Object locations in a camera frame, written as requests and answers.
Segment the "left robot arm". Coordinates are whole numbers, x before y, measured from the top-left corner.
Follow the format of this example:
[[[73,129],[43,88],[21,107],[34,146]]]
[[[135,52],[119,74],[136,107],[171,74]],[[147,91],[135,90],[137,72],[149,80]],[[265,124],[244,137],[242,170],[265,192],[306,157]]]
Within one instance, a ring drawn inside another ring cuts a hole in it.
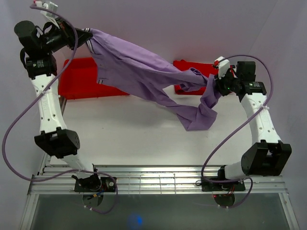
[[[40,114],[40,134],[34,137],[36,145],[49,156],[66,162],[77,173],[72,177],[77,184],[89,191],[101,188],[102,180],[97,169],[79,153],[80,140],[75,131],[64,122],[58,94],[57,64],[53,53],[68,46],[80,47],[93,35],[88,30],[75,29],[57,18],[45,23],[41,33],[31,21],[21,21],[14,27],[23,49],[22,64],[35,89]]]

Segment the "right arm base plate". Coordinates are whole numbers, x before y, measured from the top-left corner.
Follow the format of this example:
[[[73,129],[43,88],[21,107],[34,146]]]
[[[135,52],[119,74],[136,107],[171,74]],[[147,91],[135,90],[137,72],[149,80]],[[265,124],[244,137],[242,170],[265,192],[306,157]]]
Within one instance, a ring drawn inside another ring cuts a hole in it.
[[[209,178],[213,181],[220,181],[218,177]],[[212,183],[205,180],[201,180],[201,189],[203,192],[231,192],[231,191],[245,191],[246,187],[244,182],[233,183]]]

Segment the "red plastic tray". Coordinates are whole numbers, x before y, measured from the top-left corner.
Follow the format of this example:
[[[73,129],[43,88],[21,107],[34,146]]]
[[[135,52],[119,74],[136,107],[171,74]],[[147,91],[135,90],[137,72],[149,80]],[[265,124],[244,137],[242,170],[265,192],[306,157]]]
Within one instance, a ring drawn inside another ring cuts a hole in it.
[[[127,93],[111,86],[98,84],[97,65],[93,58],[76,58],[59,79],[59,95],[67,100],[126,96]]]

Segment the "purple trousers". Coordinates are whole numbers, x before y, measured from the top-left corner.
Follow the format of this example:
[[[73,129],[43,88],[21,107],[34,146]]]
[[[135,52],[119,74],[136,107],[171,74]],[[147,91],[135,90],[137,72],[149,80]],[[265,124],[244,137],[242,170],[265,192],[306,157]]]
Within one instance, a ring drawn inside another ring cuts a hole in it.
[[[86,45],[97,65],[97,83],[115,87],[130,95],[156,102],[175,113],[187,131],[208,130],[217,118],[213,107],[221,94],[214,88],[214,76],[205,76],[196,68],[181,71],[174,65],[138,45],[102,31],[93,34]],[[205,87],[200,104],[181,105],[164,91],[179,85],[186,92]]]

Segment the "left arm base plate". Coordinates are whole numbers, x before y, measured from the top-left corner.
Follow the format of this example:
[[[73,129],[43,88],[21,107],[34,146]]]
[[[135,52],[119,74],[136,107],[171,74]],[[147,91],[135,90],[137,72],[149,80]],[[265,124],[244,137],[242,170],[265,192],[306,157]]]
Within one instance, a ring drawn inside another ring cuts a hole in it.
[[[109,177],[100,177],[99,182],[93,182],[86,186],[82,186],[79,182],[75,182],[73,191],[77,193],[98,193],[101,191],[112,193],[116,191],[114,181]]]

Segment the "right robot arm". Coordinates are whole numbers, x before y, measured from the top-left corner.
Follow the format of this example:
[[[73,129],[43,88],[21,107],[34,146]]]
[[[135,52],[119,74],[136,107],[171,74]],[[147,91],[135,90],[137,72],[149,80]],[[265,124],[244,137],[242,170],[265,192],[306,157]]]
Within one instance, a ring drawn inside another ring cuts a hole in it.
[[[252,146],[237,163],[226,165],[224,174],[217,177],[217,186],[228,190],[234,179],[247,176],[278,176],[285,167],[291,153],[290,144],[282,142],[277,134],[267,105],[267,91],[263,82],[256,81],[256,63],[239,61],[231,65],[229,60],[218,57],[213,64],[216,88],[222,96],[235,93],[243,106],[251,131]]]

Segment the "aluminium frame rail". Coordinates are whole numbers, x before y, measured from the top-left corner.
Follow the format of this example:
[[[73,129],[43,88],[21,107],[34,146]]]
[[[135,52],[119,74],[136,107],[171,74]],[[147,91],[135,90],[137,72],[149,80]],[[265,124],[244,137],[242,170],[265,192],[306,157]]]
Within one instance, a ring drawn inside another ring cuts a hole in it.
[[[201,194],[201,167],[197,166],[98,166],[100,172],[116,177],[120,195],[180,195]],[[31,195],[74,194],[76,181],[72,173],[59,176],[68,170],[63,165],[46,166],[32,182],[28,193]],[[254,176],[235,186],[235,194],[286,193],[287,188],[281,176]]]

